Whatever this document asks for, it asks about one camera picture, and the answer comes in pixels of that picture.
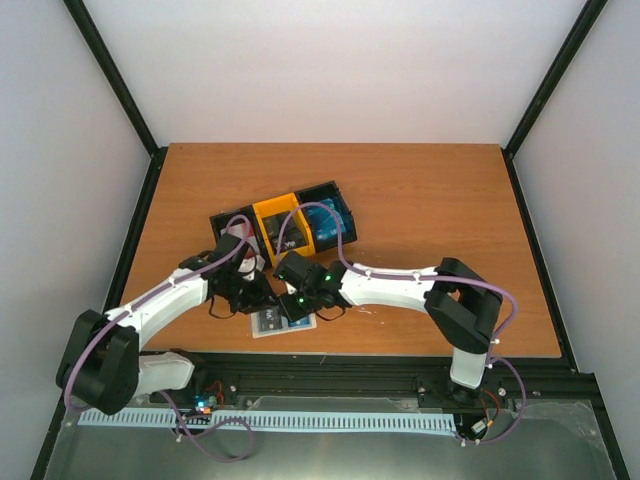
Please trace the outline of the black vip card stack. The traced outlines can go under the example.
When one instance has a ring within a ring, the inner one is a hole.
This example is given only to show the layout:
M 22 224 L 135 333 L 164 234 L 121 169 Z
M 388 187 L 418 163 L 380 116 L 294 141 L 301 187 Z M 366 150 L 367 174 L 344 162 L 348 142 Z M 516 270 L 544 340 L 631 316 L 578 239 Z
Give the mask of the black vip card stack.
M 304 234 L 295 220 L 291 218 L 285 223 L 287 215 L 287 212 L 281 212 L 263 218 L 265 231 L 274 252 L 277 248 L 284 252 L 307 245 Z

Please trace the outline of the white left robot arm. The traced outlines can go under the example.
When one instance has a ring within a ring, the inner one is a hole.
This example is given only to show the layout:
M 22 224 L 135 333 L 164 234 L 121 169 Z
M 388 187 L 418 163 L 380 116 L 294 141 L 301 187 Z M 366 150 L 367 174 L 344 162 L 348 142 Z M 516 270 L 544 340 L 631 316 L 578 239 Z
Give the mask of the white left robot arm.
M 113 415 L 134 398 L 163 390 L 174 390 L 186 402 L 201 400 L 208 378 L 189 354 L 146 355 L 144 347 L 181 315 L 218 297 L 232 313 L 273 305 L 264 268 L 264 259 L 248 241 L 225 233 L 214 249 L 183 260 L 135 300 L 104 313 L 81 313 L 56 374 L 65 407 Z

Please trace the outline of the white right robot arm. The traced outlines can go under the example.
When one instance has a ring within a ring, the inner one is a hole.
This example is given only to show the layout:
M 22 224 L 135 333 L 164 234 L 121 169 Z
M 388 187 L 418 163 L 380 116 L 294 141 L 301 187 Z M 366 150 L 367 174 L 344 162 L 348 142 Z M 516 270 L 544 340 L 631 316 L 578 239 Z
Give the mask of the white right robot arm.
M 337 260 L 324 267 L 290 253 L 274 277 L 287 286 L 279 304 L 291 321 L 366 305 L 428 315 L 453 347 L 451 382 L 469 390 L 481 386 L 503 295 L 463 262 L 446 257 L 436 267 L 399 270 Z

